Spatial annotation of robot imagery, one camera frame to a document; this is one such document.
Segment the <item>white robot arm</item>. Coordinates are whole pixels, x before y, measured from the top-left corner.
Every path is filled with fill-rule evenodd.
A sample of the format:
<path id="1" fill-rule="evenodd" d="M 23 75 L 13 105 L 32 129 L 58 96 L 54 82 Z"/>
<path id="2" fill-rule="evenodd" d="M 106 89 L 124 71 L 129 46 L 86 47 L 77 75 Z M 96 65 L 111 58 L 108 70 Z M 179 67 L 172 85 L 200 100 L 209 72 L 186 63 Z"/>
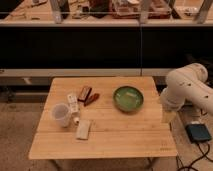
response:
<path id="1" fill-rule="evenodd" d="M 166 87 L 159 97 L 162 121 L 171 122 L 186 100 L 213 116 L 213 88 L 205 84 L 207 79 L 208 71 L 200 63 L 171 70 L 165 77 Z"/>

